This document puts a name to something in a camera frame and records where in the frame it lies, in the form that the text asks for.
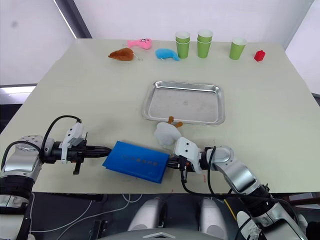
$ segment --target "red block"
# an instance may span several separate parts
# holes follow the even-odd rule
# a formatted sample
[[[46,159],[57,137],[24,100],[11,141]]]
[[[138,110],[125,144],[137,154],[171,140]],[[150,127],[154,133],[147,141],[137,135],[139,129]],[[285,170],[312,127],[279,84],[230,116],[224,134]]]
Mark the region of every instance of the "red block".
[[[262,50],[257,51],[255,56],[254,56],[254,59],[257,62],[260,62],[260,61],[262,61],[264,59],[265,55],[266,55],[266,53],[264,51],[262,51]]]

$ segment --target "yellow cable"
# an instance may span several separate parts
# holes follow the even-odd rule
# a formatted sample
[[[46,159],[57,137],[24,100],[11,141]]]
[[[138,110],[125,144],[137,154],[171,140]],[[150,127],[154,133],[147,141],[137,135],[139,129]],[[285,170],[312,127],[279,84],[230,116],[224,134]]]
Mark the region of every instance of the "yellow cable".
[[[230,207],[229,203],[227,202],[227,199],[224,199],[223,201],[225,202],[225,204],[227,205],[228,209],[230,210],[230,212],[231,212],[231,214],[232,214],[232,216],[233,216],[234,220],[236,220],[236,221],[237,221],[236,215],[235,215],[234,211],[232,211],[232,209],[231,209],[231,207]]]

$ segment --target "blue folder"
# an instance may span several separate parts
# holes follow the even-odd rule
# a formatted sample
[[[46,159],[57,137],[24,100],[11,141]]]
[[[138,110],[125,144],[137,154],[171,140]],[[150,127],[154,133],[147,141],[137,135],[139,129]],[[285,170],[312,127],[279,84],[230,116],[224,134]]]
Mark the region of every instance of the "blue folder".
[[[160,184],[169,154],[117,141],[102,164],[110,169]]]

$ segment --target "blue fish toy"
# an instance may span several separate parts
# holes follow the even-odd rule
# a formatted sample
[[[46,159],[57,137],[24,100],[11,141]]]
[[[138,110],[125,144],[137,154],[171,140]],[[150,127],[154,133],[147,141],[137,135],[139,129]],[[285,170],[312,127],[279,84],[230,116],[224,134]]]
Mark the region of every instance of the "blue fish toy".
[[[175,51],[168,48],[159,48],[155,51],[155,55],[158,59],[168,59],[173,58],[176,61],[179,61],[180,58]]]

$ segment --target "cup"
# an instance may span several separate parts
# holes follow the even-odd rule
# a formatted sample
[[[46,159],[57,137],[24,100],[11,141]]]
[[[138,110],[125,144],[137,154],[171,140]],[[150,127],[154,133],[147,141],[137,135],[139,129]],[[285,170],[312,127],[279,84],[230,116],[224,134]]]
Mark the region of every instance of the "cup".
[[[247,40],[242,37],[232,39],[229,58],[238,60],[247,44]]]
[[[189,52],[190,33],[187,31],[177,31],[175,33],[175,42],[179,58],[186,59]]]
[[[202,29],[198,32],[198,57],[205,59],[208,56],[213,32],[207,29]]]

